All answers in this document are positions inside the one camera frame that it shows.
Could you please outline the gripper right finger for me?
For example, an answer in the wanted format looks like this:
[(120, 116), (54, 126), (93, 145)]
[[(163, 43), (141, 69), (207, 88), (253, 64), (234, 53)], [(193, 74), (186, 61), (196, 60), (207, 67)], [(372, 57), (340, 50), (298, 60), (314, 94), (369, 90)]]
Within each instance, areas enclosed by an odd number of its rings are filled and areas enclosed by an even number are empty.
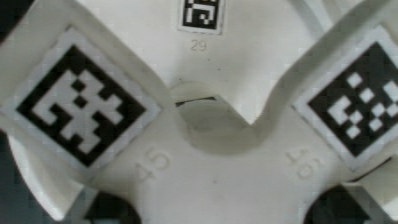
[(346, 182), (319, 196), (303, 224), (395, 224), (395, 219), (362, 184)]

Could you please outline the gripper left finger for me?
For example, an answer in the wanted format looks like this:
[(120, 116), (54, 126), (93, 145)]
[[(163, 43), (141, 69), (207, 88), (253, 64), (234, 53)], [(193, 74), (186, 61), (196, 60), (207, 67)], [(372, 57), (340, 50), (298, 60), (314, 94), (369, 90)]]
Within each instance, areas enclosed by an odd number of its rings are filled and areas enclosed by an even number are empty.
[(107, 192), (86, 189), (68, 211), (65, 224), (143, 224), (131, 203)]

